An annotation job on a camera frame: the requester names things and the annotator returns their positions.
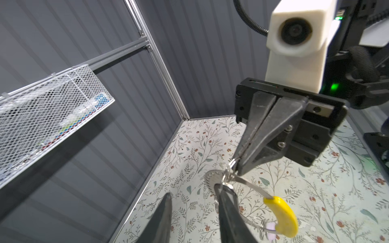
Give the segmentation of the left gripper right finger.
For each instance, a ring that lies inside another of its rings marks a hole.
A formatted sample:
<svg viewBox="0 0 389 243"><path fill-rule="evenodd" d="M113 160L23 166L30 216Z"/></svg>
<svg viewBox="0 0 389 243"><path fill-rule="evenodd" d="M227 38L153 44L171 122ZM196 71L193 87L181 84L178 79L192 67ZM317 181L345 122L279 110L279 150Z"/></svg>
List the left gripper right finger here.
<svg viewBox="0 0 389 243"><path fill-rule="evenodd" d="M238 207L238 197L233 189L222 184L215 184L214 190L218 200L220 238L222 243L257 243Z"/></svg>

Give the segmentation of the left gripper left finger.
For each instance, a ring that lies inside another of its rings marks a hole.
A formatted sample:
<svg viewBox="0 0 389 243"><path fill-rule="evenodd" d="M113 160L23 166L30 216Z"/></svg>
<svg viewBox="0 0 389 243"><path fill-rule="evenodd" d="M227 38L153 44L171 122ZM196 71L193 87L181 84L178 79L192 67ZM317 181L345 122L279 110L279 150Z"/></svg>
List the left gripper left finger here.
<svg viewBox="0 0 389 243"><path fill-rule="evenodd" d="M137 243L168 243L172 226L172 196L166 193Z"/></svg>

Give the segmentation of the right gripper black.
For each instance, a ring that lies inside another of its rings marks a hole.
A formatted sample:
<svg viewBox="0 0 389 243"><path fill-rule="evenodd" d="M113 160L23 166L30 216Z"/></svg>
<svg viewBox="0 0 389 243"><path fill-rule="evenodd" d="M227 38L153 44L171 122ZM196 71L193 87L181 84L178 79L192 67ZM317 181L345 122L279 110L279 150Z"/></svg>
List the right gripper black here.
<svg viewBox="0 0 389 243"><path fill-rule="evenodd" d="M310 167L347 115L345 100L246 78L235 115L246 130L232 157L239 176L286 157Z"/></svg>

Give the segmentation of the brass key purple tag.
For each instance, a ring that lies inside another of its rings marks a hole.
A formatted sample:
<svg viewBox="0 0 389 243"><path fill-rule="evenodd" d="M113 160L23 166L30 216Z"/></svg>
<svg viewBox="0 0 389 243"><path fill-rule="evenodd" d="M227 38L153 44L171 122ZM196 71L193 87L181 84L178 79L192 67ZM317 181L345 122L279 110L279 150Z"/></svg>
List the brass key purple tag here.
<svg viewBox="0 0 389 243"><path fill-rule="evenodd" d="M276 232L276 223L275 222L267 222L265 220L262 220L260 224L260 238L261 240L268 240L270 242L273 242L277 238L277 232Z"/></svg>

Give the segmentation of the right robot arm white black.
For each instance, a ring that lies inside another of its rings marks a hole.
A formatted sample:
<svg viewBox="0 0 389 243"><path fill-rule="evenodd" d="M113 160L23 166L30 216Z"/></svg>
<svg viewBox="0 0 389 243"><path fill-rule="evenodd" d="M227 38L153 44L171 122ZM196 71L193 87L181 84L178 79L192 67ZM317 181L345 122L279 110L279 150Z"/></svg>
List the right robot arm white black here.
<svg viewBox="0 0 389 243"><path fill-rule="evenodd" d="M247 78L236 88L235 115L246 130L230 163L242 176L286 157L310 167L328 146L349 108L389 100L388 47L370 52L364 30L388 16L374 14L376 1L280 1L268 28L243 22L267 38L264 80Z"/></svg>

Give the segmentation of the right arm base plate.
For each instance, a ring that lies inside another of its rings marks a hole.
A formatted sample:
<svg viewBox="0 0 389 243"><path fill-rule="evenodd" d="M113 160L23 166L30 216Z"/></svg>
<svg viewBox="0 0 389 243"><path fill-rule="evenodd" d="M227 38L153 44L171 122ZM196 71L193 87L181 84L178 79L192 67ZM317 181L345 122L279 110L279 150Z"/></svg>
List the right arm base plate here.
<svg viewBox="0 0 389 243"><path fill-rule="evenodd" d="M381 172L389 176L389 137L382 133L365 133L363 139Z"/></svg>

